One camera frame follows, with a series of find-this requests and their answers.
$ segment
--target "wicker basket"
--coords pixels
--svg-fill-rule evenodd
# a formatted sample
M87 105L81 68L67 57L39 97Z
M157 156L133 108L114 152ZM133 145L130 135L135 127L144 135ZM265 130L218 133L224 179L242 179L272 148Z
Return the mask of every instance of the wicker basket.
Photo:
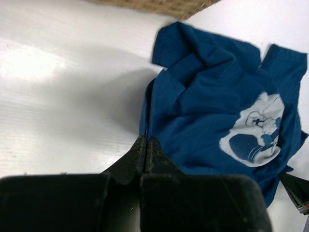
M141 9L188 19L220 0L95 0L105 4Z

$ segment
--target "white table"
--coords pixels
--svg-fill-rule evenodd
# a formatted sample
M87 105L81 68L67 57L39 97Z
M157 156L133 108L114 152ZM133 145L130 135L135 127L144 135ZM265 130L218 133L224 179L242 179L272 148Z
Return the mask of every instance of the white table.
M0 177L98 173L138 135L143 93L160 67L150 64L169 16L84 0L0 1ZM309 51L309 1L222 0L186 21L249 41ZM309 77L299 99L309 131ZM309 142L290 160L309 179ZM300 232L282 185L268 209L275 232Z

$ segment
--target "white graphic print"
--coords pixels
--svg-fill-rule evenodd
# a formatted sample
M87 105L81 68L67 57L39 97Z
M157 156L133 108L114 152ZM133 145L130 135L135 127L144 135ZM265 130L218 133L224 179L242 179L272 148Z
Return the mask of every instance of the white graphic print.
M279 94L262 93L220 140L221 150L249 167L269 163L280 152L277 142L283 110Z

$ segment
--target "blue t-shirt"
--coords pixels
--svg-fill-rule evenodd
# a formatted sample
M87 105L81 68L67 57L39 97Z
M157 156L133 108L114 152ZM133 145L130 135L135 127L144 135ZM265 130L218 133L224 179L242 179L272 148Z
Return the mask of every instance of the blue t-shirt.
M140 134L158 137L186 174L243 174L267 205L307 134L297 111L307 54L252 44L174 23L157 36Z

